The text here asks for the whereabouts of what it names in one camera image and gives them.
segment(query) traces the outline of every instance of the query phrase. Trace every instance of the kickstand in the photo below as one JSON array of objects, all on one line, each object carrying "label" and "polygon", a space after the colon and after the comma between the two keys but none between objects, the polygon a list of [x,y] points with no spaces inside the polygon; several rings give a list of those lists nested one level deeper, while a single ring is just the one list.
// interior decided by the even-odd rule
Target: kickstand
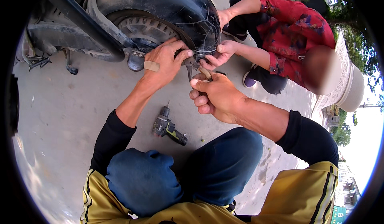
[{"label": "kickstand", "polygon": [[64,52],[64,56],[65,56],[65,68],[67,68],[67,70],[72,75],[76,75],[79,72],[79,70],[77,68],[70,67],[70,65],[71,65],[71,51],[68,49],[64,49],[63,52]]}]

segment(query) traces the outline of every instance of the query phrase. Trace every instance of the concrete ground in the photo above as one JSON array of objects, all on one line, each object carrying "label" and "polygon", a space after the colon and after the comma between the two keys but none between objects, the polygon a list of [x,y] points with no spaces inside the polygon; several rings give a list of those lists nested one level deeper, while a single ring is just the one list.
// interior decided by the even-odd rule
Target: concrete ground
[{"label": "concrete ground", "polygon": [[[229,7],[228,0],[212,1],[218,9]],[[247,44],[254,42],[248,39]],[[57,223],[78,222],[83,212],[82,188],[99,131],[108,114],[143,75],[130,71],[126,61],[108,63],[79,53],[71,57],[73,66],[79,68],[76,76],[65,69],[62,52],[52,56],[52,63],[42,69],[28,72],[26,63],[14,68],[20,92],[19,136],[15,138],[18,164],[35,202],[50,222]],[[217,70],[226,73],[249,97],[310,117],[314,96],[294,82],[288,81],[277,96],[267,93],[259,82],[252,88],[243,87],[242,77],[250,66],[250,62],[235,55]],[[175,79],[159,90],[143,110],[129,147],[172,155],[174,169],[178,170],[194,150],[236,127],[200,115],[189,99],[190,90],[182,66]],[[180,132],[188,133],[186,146],[151,134],[155,117],[169,100],[171,120]],[[278,172],[299,165],[295,156],[286,154],[271,140],[263,138],[263,143],[257,169],[243,192],[235,197],[237,214],[258,214]]]}]

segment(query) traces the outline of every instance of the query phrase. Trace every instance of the person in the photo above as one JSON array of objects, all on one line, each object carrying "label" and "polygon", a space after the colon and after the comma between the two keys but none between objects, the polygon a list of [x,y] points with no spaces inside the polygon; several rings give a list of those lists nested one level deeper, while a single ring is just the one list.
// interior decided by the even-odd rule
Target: person
[{"label": "person", "polygon": [[[178,49],[184,49],[175,58]],[[129,96],[108,116],[94,146],[83,189],[81,223],[325,223],[338,183],[338,150],[329,133],[298,111],[286,111],[248,98],[223,74],[211,72],[190,81],[189,96],[201,114],[238,124],[188,158],[180,181],[170,167],[173,158],[156,150],[126,150],[136,123],[151,96],[168,84],[182,61],[193,55],[182,41],[166,41],[146,61],[159,63],[145,70]],[[260,213],[233,215],[227,208],[243,191],[263,152],[261,135],[286,153],[309,163],[304,170],[281,171],[271,185]],[[129,214],[136,214],[132,219]]]},{"label": "person", "polygon": [[[314,9],[290,0],[229,0],[230,8],[218,10],[224,40],[215,56],[200,64],[209,70],[237,54],[250,60],[243,77],[245,87],[256,81],[271,94],[279,94],[287,79],[315,94],[328,94],[340,80],[341,63],[334,52],[335,40],[326,20]],[[243,43],[247,31],[257,47]]]}]

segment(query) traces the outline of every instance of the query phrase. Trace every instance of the sign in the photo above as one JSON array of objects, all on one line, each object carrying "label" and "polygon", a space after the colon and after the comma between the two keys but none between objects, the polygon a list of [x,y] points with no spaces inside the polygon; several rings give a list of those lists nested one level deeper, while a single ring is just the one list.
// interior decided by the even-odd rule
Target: sign
[{"label": "sign", "polygon": [[333,214],[331,216],[331,224],[342,224],[347,216],[345,215],[346,208],[335,206],[333,207]]}]

